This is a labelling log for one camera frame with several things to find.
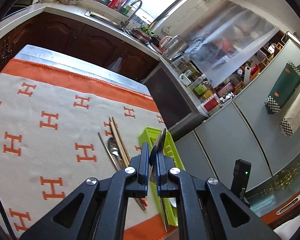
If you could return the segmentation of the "chrome kitchen faucet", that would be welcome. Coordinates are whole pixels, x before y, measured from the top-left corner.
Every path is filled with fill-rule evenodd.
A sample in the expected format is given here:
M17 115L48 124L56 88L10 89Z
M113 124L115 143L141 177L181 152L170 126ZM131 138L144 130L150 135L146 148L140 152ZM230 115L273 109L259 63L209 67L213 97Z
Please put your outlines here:
M130 21L135 16L136 12L142 7L142 0L134 0L132 3L130 3L128 6L126 6L127 9L127 19L125 21L121 21L120 25L122 29L125 29Z

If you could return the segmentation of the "black sensor device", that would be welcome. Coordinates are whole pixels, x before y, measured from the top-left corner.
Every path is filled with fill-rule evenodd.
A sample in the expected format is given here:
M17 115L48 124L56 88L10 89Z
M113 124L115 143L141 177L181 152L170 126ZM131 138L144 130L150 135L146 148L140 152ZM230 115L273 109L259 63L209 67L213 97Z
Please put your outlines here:
M250 177L251 163L242 159L237 159L234 166L233 180L231 184L231 192L240 200L244 199L244 195L248 186Z

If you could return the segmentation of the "dark wooden chopstick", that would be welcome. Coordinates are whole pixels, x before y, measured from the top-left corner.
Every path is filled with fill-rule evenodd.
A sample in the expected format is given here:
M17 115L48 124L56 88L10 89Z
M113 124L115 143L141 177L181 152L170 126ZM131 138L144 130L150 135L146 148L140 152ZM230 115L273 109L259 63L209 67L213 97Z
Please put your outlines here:
M123 150L124 150L124 152L125 152L125 156L126 156L126 159L127 159L127 161L128 161L128 164L130 164L131 158L130 158L130 156L129 156L129 154L128 154L128 151L127 151L127 149L126 149L126 147L125 147L125 144L124 144L123 139L122 139L122 137L121 137L121 134L120 134L120 132L119 132L117 123L115 122L115 119L113 118L113 116L111 116L110 118L111 118L111 121L114 123L114 126L115 126L115 130L116 130L117 136L119 137L119 141L120 141L121 146L122 146L122 148L123 148Z

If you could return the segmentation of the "steel chopstick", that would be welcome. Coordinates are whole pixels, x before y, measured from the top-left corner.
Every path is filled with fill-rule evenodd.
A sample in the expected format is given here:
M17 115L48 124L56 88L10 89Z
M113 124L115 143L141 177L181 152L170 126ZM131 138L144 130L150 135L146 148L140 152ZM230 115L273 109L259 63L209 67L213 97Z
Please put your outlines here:
M113 155L110 153L110 150L109 150L109 148L108 148L108 144L106 144L106 143L104 142L104 140L102 139L100 133L98 133L98 137L99 137L99 139L100 139L102 145L104 146L104 149L106 150L106 153L107 153L108 157L110 158L110 160L111 160L113 166L115 167L115 170L117 170L117 171L121 170L121 169L119 169L119 167L118 167L118 165L117 165L117 163L116 163L116 161L115 161ZM122 160L122 164L123 164L123 168L126 168L126 167L127 167L127 165L123 162L123 160Z

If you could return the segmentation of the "red white canister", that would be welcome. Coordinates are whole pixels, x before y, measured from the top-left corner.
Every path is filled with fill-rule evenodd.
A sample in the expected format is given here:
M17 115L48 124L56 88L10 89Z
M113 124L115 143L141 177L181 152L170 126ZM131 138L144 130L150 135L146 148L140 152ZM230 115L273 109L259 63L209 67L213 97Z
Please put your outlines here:
M214 96L211 96L209 99L201 103L200 109L209 116L212 116L220 109L220 104Z

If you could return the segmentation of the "red spray bottle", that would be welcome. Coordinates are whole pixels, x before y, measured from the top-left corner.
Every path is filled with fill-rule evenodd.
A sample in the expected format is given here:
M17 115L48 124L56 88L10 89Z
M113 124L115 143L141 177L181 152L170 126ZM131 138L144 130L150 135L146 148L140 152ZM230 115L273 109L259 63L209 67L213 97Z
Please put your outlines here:
M115 7L116 3L118 2L118 0L111 0L111 2L108 4L109 8L113 8Z

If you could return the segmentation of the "lime green utensil tray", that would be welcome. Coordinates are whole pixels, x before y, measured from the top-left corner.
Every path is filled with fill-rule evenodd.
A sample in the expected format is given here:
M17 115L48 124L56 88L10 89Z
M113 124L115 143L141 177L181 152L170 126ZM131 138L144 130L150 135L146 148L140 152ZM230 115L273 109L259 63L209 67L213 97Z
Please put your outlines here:
M160 135L160 132L160 129L145 127L145 129L139 136L139 144L141 145L143 142L147 142L149 144L149 148L152 149L157 137ZM181 161L181 158L178 154L177 148L169 131L166 132L163 153L164 155L174 160L175 167L185 170L183 162ZM160 197L157 195L157 187L153 182L150 182L150 187L153 191L153 196L157 204L159 213L162 216L161 202ZM175 200L172 198L164 198L163 201L165 204L165 213L169 225L178 227L178 216Z

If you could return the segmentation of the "green hanging towel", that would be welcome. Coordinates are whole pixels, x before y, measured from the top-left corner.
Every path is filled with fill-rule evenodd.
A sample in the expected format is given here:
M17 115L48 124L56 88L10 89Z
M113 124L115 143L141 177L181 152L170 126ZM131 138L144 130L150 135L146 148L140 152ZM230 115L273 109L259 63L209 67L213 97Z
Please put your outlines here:
M279 113L297 87L300 85L300 69L292 61L287 61L264 105L268 114Z

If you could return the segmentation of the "white hanging towel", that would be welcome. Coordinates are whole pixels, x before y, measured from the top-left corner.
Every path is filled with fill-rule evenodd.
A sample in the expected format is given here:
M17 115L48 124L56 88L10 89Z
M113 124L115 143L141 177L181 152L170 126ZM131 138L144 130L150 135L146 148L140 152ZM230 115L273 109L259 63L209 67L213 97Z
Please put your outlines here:
M288 109L280 123L281 133L286 137L291 137L300 127L300 93Z

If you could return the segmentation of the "steel electric kettle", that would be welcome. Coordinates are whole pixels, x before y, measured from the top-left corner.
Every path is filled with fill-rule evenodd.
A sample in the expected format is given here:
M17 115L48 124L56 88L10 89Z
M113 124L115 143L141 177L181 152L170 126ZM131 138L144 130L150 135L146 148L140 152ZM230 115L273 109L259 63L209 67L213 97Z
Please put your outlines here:
M172 59L178 53L183 53L188 47L189 45L179 35L165 36L159 42L159 49L168 59Z

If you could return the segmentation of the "steel spoon wooden handle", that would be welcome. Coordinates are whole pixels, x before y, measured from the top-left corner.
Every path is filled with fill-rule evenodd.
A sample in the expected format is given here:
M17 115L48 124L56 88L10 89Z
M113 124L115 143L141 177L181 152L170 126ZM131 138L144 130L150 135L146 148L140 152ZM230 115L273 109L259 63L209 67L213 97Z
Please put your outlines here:
M153 182L157 187L157 195L160 200L160 206L161 206L161 211L162 211L161 216L162 216L165 231L168 231L170 226L169 226L168 219L166 216L165 203L164 203L164 200L160 197L161 173L160 173L159 162L158 162L159 152L160 151L163 152L165 137L166 137L166 129L164 128L160 132L159 136L157 137L157 139L152 147L152 150L151 150L151 153L149 156L149 164L151 166L150 181Z

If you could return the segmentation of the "orange white H-pattern cloth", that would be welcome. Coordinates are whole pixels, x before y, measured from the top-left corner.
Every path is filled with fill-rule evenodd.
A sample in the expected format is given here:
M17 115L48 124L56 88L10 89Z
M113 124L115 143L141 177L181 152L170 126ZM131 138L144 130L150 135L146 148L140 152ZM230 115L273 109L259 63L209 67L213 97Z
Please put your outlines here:
M0 200L16 236L85 179L111 177L104 145L113 118L128 154L146 127L163 129L144 93L31 61L0 73Z

